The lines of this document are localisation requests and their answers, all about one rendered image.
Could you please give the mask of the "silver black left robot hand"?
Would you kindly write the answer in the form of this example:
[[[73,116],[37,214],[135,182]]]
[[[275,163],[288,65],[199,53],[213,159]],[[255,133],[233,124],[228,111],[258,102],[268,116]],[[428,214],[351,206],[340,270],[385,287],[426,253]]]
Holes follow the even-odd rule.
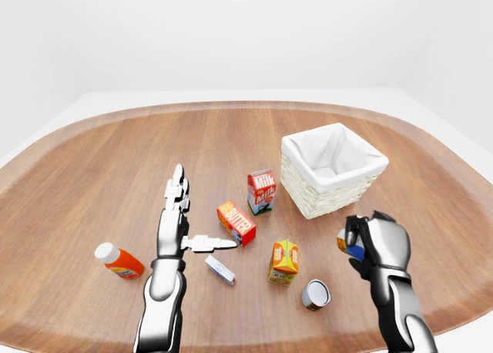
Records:
[[[189,181],[185,178],[183,166],[178,163],[166,185],[164,197],[166,204],[159,221],[157,236],[157,255],[164,257],[182,257],[185,250],[194,253],[213,253],[215,250],[236,248],[234,240],[196,235],[188,237],[189,223],[186,213],[189,211]]]

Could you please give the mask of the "red orange butter box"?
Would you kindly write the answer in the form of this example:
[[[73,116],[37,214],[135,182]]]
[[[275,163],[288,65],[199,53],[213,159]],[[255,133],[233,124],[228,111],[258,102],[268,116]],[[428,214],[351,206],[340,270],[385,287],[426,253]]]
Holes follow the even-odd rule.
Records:
[[[256,236],[255,223],[232,201],[228,200],[217,208],[220,223],[242,247]]]

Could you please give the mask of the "orange bottle with white cap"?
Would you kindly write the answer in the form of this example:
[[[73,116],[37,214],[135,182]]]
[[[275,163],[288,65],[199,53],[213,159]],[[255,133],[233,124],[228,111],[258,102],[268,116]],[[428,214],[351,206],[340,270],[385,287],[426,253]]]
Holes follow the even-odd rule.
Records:
[[[144,265],[130,253],[118,248],[110,242],[100,244],[94,255],[112,272],[124,279],[139,277],[144,270]]]

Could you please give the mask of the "red white milk carton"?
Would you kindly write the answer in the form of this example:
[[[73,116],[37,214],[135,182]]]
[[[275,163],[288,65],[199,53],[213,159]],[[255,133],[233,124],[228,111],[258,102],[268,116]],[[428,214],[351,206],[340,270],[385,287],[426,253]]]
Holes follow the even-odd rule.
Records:
[[[254,215],[273,209],[276,188],[272,169],[257,171],[247,176],[247,202]]]

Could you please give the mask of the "orange yellow juice carton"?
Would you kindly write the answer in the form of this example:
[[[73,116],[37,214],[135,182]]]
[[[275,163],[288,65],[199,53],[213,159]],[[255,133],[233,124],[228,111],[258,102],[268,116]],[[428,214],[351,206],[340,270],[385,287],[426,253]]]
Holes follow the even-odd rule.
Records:
[[[289,240],[275,242],[270,259],[269,281],[289,286],[299,271],[299,249]]]

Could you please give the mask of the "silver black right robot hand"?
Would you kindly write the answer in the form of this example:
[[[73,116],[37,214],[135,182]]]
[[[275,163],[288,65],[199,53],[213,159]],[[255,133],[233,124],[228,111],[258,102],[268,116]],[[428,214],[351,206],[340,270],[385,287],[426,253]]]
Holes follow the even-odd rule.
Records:
[[[407,231],[384,212],[375,210],[372,217],[348,216],[344,239],[353,247],[360,238],[364,248],[362,261],[350,259],[351,266],[364,280],[370,280],[373,267],[391,268],[405,272],[411,257]]]

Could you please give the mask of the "small white blue box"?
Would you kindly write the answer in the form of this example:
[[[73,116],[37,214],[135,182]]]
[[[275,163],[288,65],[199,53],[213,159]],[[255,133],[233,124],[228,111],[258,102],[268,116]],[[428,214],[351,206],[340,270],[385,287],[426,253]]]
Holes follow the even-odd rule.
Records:
[[[236,275],[222,263],[220,263],[215,257],[209,255],[205,259],[207,267],[212,270],[215,274],[221,277],[229,285],[234,285],[236,282]]]

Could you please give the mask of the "blue orange soup tin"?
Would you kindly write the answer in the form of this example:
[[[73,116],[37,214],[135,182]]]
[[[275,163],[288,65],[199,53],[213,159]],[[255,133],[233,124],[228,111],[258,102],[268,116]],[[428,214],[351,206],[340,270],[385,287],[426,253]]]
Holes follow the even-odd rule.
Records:
[[[342,229],[337,235],[337,246],[344,253],[351,257],[362,261],[364,259],[364,244],[361,240],[361,236],[357,235],[357,240],[353,247],[348,247],[345,242],[345,229]]]

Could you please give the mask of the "white woven basket with liner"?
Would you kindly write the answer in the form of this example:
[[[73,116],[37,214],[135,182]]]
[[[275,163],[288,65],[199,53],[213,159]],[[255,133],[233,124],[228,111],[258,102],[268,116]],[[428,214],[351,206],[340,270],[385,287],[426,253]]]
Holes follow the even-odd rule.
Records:
[[[282,138],[280,181],[307,219],[359,200],[388,158],[341,123]]]

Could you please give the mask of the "red green white-topped tin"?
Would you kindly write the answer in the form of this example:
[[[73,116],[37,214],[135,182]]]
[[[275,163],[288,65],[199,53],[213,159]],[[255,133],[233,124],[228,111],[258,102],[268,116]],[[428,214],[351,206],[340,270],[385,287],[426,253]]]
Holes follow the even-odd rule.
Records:
[[[304,307],[311,311],[318,311],[331,302],[331,296],[327,285],[319,280],[311,280],[303,289],[301,299]]]

